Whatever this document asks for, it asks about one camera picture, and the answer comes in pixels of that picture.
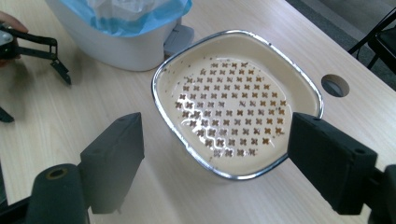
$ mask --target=table hole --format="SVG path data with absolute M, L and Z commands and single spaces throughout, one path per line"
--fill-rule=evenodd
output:
M 347 82 L 333 74 L 326 75 L 321 80 L 323 89 L 332 96 L 345 97 L 349 94 L 349 85 Z

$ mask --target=black chair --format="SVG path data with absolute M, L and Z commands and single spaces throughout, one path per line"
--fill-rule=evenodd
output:
M 364 44 L 368 43 L 375 53 L 367 68 L 371 69 L 380 58 L 387 67 L 396 74 L 396 27 L 386 29 L 396 20 L 396 8 L 394 8 L 367 36 L 356 44 L 348 52 L 353 54 Z

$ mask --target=perforated basket bottom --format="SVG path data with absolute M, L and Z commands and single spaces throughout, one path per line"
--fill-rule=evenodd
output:
M 173 89 L 172 117 L 189 141 L 199 142 L 195 148 L 208 162 L 233 165 L 277 154 L 279 145 L 284 150 L 291 109 L 265 71 L 214 57 L 183 66 Z M 172 68 L 164 72 L 174 73 Z

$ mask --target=white basket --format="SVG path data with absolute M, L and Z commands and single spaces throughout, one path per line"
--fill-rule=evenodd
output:
M 46 0 L 78 47 L 94 59 L 131 71 L 147 71 L 163 61 L 163 43 L 177 21 L 135 37 L 103 34 L 86 24 L 59 0 Z

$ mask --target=table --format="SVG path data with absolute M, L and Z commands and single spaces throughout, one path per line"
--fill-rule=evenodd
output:
M 323 118 L 378 154 L 383 170 L 396 161 L 396 93 L 283 0 L 194 1 L 183 24 L 195 39 L 243 29 L 267 39 L 296 62 L 323 94 Z M 210 174 L 169 131 L 151 96 L 155 70 L 130 72 L 99 63 L 74 44 L 43 0 L 3 0 L 0 10 L 19 18 L 31 34 L 51 36 L 71 71 L 65 86 L 49 62 L 22 57 L 0 70 L 0 105 L 16 119 L 0 123 L 0 160 L 8 201 L 30 195 L 36 175 L 79 153 L 115 119 L 140 111 L 146 158 L 122 213 L 92 216 L 93 223 L 365 223 L 338 216 L 298 168 L 287 160 L 249 181 Z M 20 45 L 36 45 L 20 41 Z M 349 85 L 346 97 L 328 94 L 323 76 Z

